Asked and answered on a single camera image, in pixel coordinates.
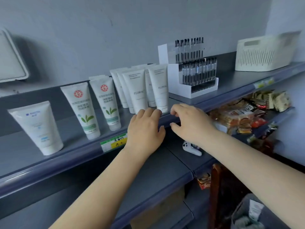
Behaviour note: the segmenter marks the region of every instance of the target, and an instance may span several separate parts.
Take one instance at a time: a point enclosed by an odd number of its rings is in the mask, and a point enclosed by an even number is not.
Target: game controller
[[[199,150],[195,149],[193,146],[196,146],[196,145],[193,145],[190,142],[184,141],[183,145],[182,145],[182,148],[183,148],[184,151],[187,151],[187,152],[189,152],[191,154],[194,154],[196,156],[201,156],[202,152],[200,152]]]

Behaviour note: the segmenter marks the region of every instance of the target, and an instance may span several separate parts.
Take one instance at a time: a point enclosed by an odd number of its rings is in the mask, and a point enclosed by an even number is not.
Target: basket
[[[301,31],[238,41],[236,71],[271,71],[287,66],[295,52]]]

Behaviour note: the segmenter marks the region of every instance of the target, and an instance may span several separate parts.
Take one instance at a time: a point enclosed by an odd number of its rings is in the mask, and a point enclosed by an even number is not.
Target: wall
[[[294,61],[305,61],[305,0],[272,0],[266,34],[275,34],[291,30],[303,30]],[[296,115],[280,125],[277,138],[284,142],[281,153],[295,162],[305,165],[305,72],[275,87],[287,90],[291,96]]]
[[[157,46],[204,36],[206,55],[264,35],[271,0],[0,0],[31,77],[0,96],[87,80],[109,69],[158,62]]]

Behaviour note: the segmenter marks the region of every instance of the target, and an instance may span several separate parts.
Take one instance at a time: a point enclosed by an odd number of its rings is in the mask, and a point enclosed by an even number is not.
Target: white cap
[[[149,107],[157,107],[155,101],[148,101],[148,106],[149,106]]]
[[[157,107],[157,109],[160,109],[162,111],[162,113],[166,113],[168,112],[168,106],[164,106],[164,107]]]
[[[115,125],[109,125],[111,131],[116,131],[121,128],[121,122],[117,122]]]
[[[128,108],[128,103],[122,103],[123,108]]]
[[[51,144],[50,146],[44,147],[44,148],[39,148],[39,149],[43,153],[43,155],[48,156],[48,155],[51,155],[51,154],[54,154],[54,153],[58,152],[62,148],[63,148],[63,142],[59,138],[57,140],[57,142]]]
[[[100,135],[101,135],[101,132],[99,131],[99,129],[96,132],[86,134],[86,136],[89,140],[93,140],[93,139],[99,137]]]
[[[129,111],[131,114],[135,114],[135,109],[134,108],[129,108]]]

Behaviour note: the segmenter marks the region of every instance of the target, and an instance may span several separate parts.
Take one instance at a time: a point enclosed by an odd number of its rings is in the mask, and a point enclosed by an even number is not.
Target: red circular logo
[[[108,86],[107,86],[106,84],[103,84],[103,85],[101,86],[101,90],[102,90],[103,92],[107,92],[107,91],[108,91]]]
[[[83,92],[82,92],[81,90],[76,90],[76,91],[74,92],[74,96],[75,96],[76,98],[81,98],[81,97],[83,96]]]

